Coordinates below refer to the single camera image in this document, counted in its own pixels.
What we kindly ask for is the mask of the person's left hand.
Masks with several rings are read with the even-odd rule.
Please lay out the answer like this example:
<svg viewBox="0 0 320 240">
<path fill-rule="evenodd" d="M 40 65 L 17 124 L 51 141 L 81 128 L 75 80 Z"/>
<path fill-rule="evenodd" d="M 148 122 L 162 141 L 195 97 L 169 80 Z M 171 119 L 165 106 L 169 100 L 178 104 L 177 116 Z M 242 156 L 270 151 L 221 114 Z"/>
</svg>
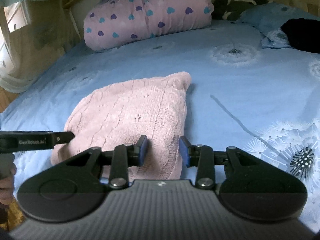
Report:
<svg viewBox="0 0 320 240">
<path fill-rule="evenodd" d="M 14 181 L 15 174 L 17 172 L 17 167 L 15 164 L 12 165 L 10 173 L 6 178 L 1 179 L 0 181 L 0 201 L 3 205 L 10 205 L 14 198 Z"/>
</svg>

